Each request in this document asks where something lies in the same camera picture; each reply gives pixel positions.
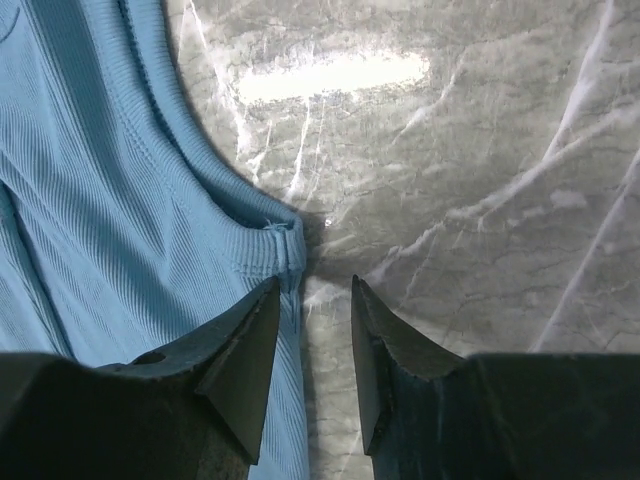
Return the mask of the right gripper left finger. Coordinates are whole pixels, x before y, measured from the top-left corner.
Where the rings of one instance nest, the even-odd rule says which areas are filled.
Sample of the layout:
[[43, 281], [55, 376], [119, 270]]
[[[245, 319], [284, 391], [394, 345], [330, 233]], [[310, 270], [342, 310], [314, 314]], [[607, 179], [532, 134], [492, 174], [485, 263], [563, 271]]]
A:
[[258, 462], [280, 318], [268, 279], [129, 364], [1, 357], [5, 479], [244, 479]]

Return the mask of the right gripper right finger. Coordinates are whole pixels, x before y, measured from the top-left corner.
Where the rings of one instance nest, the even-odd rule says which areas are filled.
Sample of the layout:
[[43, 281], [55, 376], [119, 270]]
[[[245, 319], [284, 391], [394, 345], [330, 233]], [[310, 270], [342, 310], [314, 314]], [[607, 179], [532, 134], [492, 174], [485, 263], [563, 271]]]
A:
[[635, 354], [460, 357], [360, 278], [351, 326], [363, 449], [378, 479], [635, 479]]

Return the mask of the teal tank top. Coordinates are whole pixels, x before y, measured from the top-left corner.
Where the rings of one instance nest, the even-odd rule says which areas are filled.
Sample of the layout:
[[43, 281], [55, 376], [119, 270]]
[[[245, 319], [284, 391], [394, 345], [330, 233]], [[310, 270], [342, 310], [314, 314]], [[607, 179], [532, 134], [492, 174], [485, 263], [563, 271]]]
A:
[[128, 362], [262, 280], [280, 322], [253, 479], [309, 477], [301, 219], [220, 160], [158, 1], [1, 5], [1, 347]]

